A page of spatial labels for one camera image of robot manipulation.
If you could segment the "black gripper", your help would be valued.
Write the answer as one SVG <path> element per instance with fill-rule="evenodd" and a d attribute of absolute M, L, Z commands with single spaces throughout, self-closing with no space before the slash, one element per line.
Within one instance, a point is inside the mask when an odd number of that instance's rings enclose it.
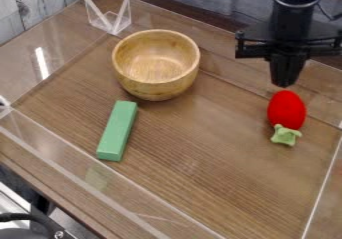
<path fill-rule="evenodd" d="M 271 82 L 280 88 L 295 84 L 308 58 L 342 54 L 342 28 L 318 21 L 308 27 L 259 22 L 235 39 L 235 57 L 268 59 Z"/>

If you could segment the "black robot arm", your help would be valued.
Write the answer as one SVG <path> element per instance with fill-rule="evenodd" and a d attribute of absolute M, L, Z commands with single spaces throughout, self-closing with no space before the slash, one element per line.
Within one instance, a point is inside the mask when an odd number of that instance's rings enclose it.
<path fill-rule="evenodd" d="M 272 0 L 268 20 L 235 33 L 235 57 L 263 58 L 278 87 L 296 82 L 310 58 L 342 54 L 342 29 L 314 20 L 319 1 Z"/>

